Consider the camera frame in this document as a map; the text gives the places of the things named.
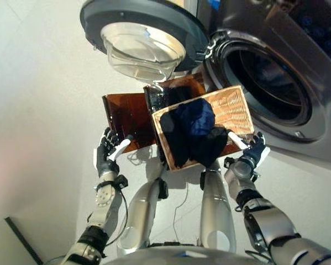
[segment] floor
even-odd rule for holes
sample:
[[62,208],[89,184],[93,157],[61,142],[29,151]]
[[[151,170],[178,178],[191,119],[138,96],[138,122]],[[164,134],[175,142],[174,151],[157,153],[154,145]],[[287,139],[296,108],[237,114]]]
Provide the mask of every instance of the floor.
[[[144,86],[115,72],[85,39],[83,2],[0,0],[0,220],[11,216],[43,261],[68,251],[93,210],[92,150],[107,125],[101,96]],[[129,179],[130,201],[157,163],[156,150],[124,154],[118,163]],[[158,204],[152,241],[176,238],[175,205],[189,182],[175,228],[180,241],[196,242],[201,170],[164,176],[170,196]],[[259,191],[302,235],[331,248],[331,170],[272,152],[260,173]],[[243,218],[233,216],[243,253],[250,248]],[[106,261],[115,258],[115,246],[106,253]]]

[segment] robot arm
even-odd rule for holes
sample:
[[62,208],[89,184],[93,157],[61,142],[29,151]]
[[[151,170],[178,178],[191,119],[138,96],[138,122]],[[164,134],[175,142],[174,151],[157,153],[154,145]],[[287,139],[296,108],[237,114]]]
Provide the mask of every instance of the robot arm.
[[254,169],[268,151],[261,133],[254,140],[238,160],[227,158],[224,162],[229,194],[244,215],[251,245],[268,253],[277,265],[331,264],[330,250],[302,238],[289,217],[256,190]]
[[128,185],[127,179],[120,175],[116,158],[132,140],[127,136],[120,144],[113,131],[106,128],[100,145],[94,150],[94,166],[99,175],[95,187],[96,208],[87,219],[84,233],[62,261],[63,265],[98,265],[107,242],[114,233],[118,222],[118,210],[123,198],[121,189]]

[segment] washing machine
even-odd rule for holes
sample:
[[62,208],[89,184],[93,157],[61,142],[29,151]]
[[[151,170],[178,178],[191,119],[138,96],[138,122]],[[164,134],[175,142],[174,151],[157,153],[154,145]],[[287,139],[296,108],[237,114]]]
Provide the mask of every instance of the washing machine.
[[331,0],[177,2],[91,0],[80,18],[115,70],[160,82],[202,65],[214,89],[242,86],[271,146],[331,162]]

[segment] wooden tray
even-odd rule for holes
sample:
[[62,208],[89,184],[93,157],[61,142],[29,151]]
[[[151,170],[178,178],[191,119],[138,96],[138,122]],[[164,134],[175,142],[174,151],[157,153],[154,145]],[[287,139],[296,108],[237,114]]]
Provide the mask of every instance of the wooden tray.
[[[209,104],[211,104],[213,112],[216,115],[214,121],[215,124],[223,125],[225,128],[232,130],[237,135],[244,138],[246,141],[249,141],[253,136],[253,121],[251,120],[249,108],[246,103],[243,91],[241,90],[241,86],[232,86],[218,91],[214,91],[200,97],[189,99],[179,104],[175,104],[164,109],[158,110],[152,114],[152,118],[167,163],[170,170],[172,171],[177,171],[180,169],[194,166],[198,164],[198,162],[187,160],[187,162],[181,168],[175,167],[174,158],[170,151],[170,147],[167,143],[165,135],[161,130],[160,117],[164,113],[176,109],[180,104],[185,104],[198,98],[203,98]],[[236,146],[228,139],[227,146],[225,147],[223,152],[225,154],[229,154],[237,151],[239,151],[239,149],[236,148]]]

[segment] robot leg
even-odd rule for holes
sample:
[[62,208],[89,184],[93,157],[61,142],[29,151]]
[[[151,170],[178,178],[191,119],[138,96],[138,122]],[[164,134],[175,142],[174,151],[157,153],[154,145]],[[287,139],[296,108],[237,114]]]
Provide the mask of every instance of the robot leg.
[[159,177],[145,183],[133,197],[125,231],[117,243],[118,257],[148,247],[157,200],[167,197],[166,183],[160,178],[163,170],[160,165],[155,172]]
[[203,247],[236,251],[232,212],[218,161],[201,174],[203,188],[200,240]]

